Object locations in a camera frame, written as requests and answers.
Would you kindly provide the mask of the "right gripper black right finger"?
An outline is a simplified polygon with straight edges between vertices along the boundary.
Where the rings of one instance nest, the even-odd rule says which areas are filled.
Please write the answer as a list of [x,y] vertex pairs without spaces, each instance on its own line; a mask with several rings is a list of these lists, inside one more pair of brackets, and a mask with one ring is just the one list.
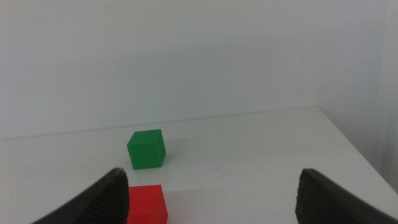
[[397,219],[361,200],[315,169],[299,177],[295,215],[299,224],[397,224]]

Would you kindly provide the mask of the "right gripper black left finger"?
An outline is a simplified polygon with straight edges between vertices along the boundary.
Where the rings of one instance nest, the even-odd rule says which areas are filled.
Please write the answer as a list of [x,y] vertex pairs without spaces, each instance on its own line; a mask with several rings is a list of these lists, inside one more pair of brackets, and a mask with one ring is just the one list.
[[34,224],[125,224],[129,186],[122,168],[113,168],[82,193]]

